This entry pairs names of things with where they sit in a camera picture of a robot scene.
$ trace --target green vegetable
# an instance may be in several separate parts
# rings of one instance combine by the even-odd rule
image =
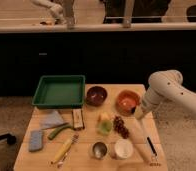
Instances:
[[[48,139],[49,140],[53,140],[58,134],[59,132],[61,132],[62,130],[64,129],[67,129],[67,128],[70,128],[70,129],[73,129],[73,126],[70,125],[69,123],[66,123],[58,128],[55,128],[49,135],[48,135]]]
[[[101,121],[98,124],[98,131],[102,135],[108,135],[112,130],[113,124],[110,120]]]

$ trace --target metal cup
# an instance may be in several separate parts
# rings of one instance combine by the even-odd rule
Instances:
[[[103,142],[96,142],[92,147],[93,157],[102,159],[107,153],[107,146]]]

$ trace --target small bowl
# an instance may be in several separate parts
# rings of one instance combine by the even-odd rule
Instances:
[[[87,91],[86,103],[92,106],[101,106],[107,97],[107,91],[100,86],[91,87]]]
[[[130,90],[122,91],[116,99],[116,107],[123,115],[134,114],[136,107],[140,104],[140,96]]]
[[[107,153],[107,146],[103,142],[96,142],[92,151],[95,158],[102,159]]]
[[[131,141],[127,139],[117,140],[114,146],[114,150],[117,159],[130,158],[134,151]]]

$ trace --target cucumber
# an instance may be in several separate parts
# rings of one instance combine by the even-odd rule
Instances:
[[[67,128],[70,128],[70,129],[73,129],[73,126],[70,125],[69,123],[66,123],[58,128],[55,128],[49,135],[48,135],[48,139],[49,140],[53,140],[58,134],[59,132],[61,132],[62,130],[64,129],[67,129]]]

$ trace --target small container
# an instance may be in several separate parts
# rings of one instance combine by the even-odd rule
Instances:
[[[91,87],[87,91],[86,103],[92,106],[101,106],[107,97],[107,91],[100,86]]]
[[[84,75],[44,75],[40,78],[32,105],[39,109],[81,108],[84,91]]]
[[[96,159],[103,159],[107,153],[107,146],[103,142],[96,142],[92,147],[93,157]]]
[[[133,154],[133,145],[127,139],[119,139],[114,145],[114,157],[116,159],[128,159]]]
[[[134,114],[136,107],[140,104],[140,96],[130,90],[122,91],[116,99],[117,110],[125,116]]]

